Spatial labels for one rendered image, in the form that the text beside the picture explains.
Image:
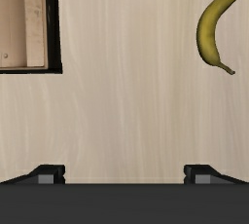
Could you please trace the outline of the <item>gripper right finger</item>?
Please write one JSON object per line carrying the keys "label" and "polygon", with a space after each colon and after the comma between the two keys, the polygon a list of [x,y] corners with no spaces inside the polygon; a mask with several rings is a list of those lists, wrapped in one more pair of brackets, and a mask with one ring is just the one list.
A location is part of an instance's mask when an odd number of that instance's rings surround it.
{"label": "gripper right finger", "polygon": [[184,165],[185,184],[245,184],[237,178],[221,174],[210,165]]}

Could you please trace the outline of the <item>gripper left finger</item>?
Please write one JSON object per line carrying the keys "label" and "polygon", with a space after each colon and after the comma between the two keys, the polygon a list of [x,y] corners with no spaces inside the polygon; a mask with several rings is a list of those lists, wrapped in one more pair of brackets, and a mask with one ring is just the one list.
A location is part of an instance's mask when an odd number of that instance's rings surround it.
{"label": "gripper left finger", "polygon": [[7,181],[3,184],[64,184],[65,165],[39,165],[31,172]]}

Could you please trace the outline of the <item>yellow banana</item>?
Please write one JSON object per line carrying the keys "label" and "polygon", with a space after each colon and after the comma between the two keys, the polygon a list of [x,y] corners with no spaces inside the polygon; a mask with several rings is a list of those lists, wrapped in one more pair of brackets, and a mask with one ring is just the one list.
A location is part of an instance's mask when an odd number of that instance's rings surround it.
{"label": "yellow banana", "polygon": [[222,14],[236,0],[213,0],[201,14],[196,27],[196,46],[202,60],[211,66],[219,67],[230,75],[235,72],[223,64],[216,45],[216,26]]}

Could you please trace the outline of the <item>wooden box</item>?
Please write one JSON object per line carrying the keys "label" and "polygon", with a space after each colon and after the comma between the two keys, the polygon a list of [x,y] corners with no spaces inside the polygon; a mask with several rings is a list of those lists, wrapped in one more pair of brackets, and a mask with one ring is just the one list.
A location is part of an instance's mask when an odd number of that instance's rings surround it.
{"label": "wooden box", "polygon": [[58,0],[0,0],[0,74],[61,72]]}

